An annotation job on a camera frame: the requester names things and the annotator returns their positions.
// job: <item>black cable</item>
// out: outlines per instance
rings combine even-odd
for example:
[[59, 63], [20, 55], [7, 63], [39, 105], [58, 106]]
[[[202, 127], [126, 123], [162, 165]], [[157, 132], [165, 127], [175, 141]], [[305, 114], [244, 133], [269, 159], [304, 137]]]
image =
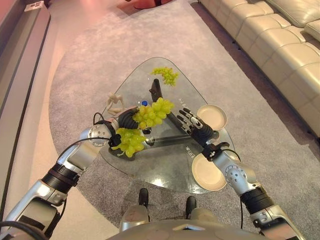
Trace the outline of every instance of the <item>black cable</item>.
[[[232, 149], [229, 149], [229, 148], [223, 149], [222, 151], [229, 151], [234, 153], [238, 157], [239, 161], [241, 162], [240, 156], [238, 155], [238, 153], [236, 153], [236, 151], [233, 151]], [[242, 208], [241, 199], [240, 199], [240, 208], [241, 208], [241, 229], [243, 229], [244, 228], [244, 210]]]
[[70, 144], [65, 150], [63, 150], [63, 152], [60, 153], [58, 159], [61, 158], [61, 156], [62, 156], [63, 154], [65, 154], [65, 152], [66, 152], [67, 150], [69, 150], [71, 147], [73, 147], [74, 145], [76, 145], [76, 144], [78, 144], [78, 143], [80, 143], [80, 142], [83, 142], [83, 141], [93, 140], [93, 139], [110, 140], [110, 138], [107, 138], [107, 137], [88, 137], [88, 138], [80, 139], [80, 140], [75, 141], [74, 143]]
[[2, 228], [2, 227], [12, 227], [12, 228], [20, 229], [36, 240], [48, 240], [42, 234], [42, 232], [40, 232], [40, 230], [39, 230], [39, 232], [37, 232], [36, 228], [33, 229], [33, 227], [31, 227], [28, 224], [23, 223], [21, 221], [1, 221], [0, 228]]
[[67, 205], [67, 199], [64, 200], [63, 209], [62, 209], [62, 212], [61, 212], [61, 214], [60, 214], [60, 219], [62, 218], [62, 216], [63, 216], [64, 213], [65, 213], [66, 205]]
[[241, 206], [241, 229], [244, 229], [244, 211], [242, 209], [242, 201], [240, 199], [240, 206]]
[[233, 151], [232, 149], [229, 149], [229, 148], [222, 149], [222, 152], [224, 152], [224, 151], [233, 152], [233, 153], [238, 157], [239, 161], [242, 162], [241, 159], [240, 159], [240, 156], [238, 155], [238, 153], [236, 153], [236, 152]]
[[96, 116], [99, 115], [100, 116], [100, 119], [102, 120], [105, 120], [104, 116], [102, 116], [102, 114], [100, 112], [96, 112], [94, 115], [93, 115], [93, 125], [96, 124]]

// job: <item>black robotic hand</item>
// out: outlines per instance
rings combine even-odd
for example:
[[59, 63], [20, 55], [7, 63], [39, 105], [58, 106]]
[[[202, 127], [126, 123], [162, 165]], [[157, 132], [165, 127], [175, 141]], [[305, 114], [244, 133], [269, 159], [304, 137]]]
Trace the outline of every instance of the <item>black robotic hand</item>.
[[214, 145], [213, 142], [219, 138], [219, 132], [213, 130], [188, 108], [179, 110], [179, 113], [184, 116], [176, 116], [182, 122], [182, 129], [203, 147], [202, 154], [208, 161], [211, 161], [215, 154], [221, 152], [221, 147], [229, 147], [229, 143], [227, 142]]
[[117, 115], [108, 118], [107, 120], [105, 120], [103, 116], [99, 113], [102, 120], [99, 120], [98, 122], [94, 122], [94, 125], [98, 125], [98, 124], [106, 125], [111, 135], [109, 140], [109, 146], [115, 147], [121, 143], [121, 136], [116, 133], [118, 128], [125, 128], [125, 129], [138, 128], [139, 123], [133, 120], [133, 116], [137, 112], [138, 112], [137, 106], [129, 107], [129, 108], [126, 108], [124, 111], [119, 112]]
[[218, 139], [219, 132], [213, 130], [198, 116], [194, 115], [188, 108], [179, 110], [177, 118], [182, 122], [182, 129], [189, 134], [198, 144], [205, 147], [211, 139]]

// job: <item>beige floor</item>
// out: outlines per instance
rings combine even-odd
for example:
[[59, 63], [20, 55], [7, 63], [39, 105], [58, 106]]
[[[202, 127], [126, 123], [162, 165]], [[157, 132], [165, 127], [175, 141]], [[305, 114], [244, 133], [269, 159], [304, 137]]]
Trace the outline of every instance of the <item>beige floor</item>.
[[[12, 168], [4, 216], [28, 188], [53, 166], [57, 152], [49, 125], [51, 83], [65, 51], [83, 30], [119, 0], [51, 0], [51, 22], [32, 86]], [[118, 229], [73, 188], [51, 239], [106, 239]]]

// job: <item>sofa cushion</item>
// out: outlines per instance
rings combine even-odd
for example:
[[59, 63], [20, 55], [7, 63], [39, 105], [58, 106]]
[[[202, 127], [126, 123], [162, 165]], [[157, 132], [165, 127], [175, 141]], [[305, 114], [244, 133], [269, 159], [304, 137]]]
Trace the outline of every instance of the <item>sofa cushion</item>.
[[318, 112], [320, 113], [320, 95], [315, 97], [313, 100], [312, 100], [312, 105], [318, 110]]
[[288, 78], [299, 90], [313, 100], [320, 96], [320, 62], [300, 67]]
[[278, 48], [261, 69], [278, 86], [294, 71], [314, 63], [320, 63], [320, 53], [313, 44], [293, 43]]
[[304, 30], [320, 42], [320, 20], [309, 22]]
[[247, 3], [246, 0], [223, 0], [221, 1], [220, 9], [216, 13], [215, 18], [223, 27], [225, 27], [232, 9], [238, 5]]
[[261, 67], [279, 48], [290, 45], [300, 44], [298, 36], [283, 28], [271, 28], [262, 32], [248, 50], [249, 56]]
[[320, 19], [319, 0], [266, 0], [277, 8], [293, 25], [304, 28], [305, 24]]
[[235, 6], [225, 24], [225, 29], [234, 39], [237, 37], [243, 22], [247, 18], [272, 14], [272, 8], [255, 4], [240, 4]]
[[320, 136], [320, 112], [311, 102], [298, 109], [298, 113], [308, 123], [317, 136]]
[[236, 37], [237, 43], [246, 52], [252, 47], [257, 37], [268, 29], [289, 27], [290, 23], [278, 14], [268, 14], [247, 18]]

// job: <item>glass tabletop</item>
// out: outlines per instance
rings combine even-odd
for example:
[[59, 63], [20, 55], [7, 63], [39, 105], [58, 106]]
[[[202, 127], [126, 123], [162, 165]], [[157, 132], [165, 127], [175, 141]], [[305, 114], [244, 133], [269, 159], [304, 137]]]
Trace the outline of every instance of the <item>glass tabletop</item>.
[[[151, 75], [154, 68], [172, 68], [179, 73], [176, 86], [165, 85], [160, 75]], [[187, 77], [171, 61], [162, 57], [153, 57], [140, 64], [121, 84], [116, 94], [123, 97], [125, 107], [140, 106], [142, 101], [152, 104], [152, 95], [149, 89], [154, 79], [159, 79], [162, 96], [174, 103], [171, 111], [175, 116], [179, 110], [188, 107], [194, 113], [207, 102]], [[103, 117], [111, 115], [105, 110]], [[220, 137], [217, 142], [228, 142], [230, 149], [234, 149], [233, 142], [226, 129], [219, 130]], [[101, 156], [111, 166], [119, 171], [177, 192], [202, 194], [208, 193], [199, 186], [192, 174], [192, 162], [203, 148], [192, 138], [185, 134], [167, 117], [161, 125], [152, 128], [150, 134], [144, 135], [147, 142], [154, 140], [154, 145], [144, 143], [145, 148], [136, 152], [133, 157], [118, 156], [116, 150], [104, 147]]]

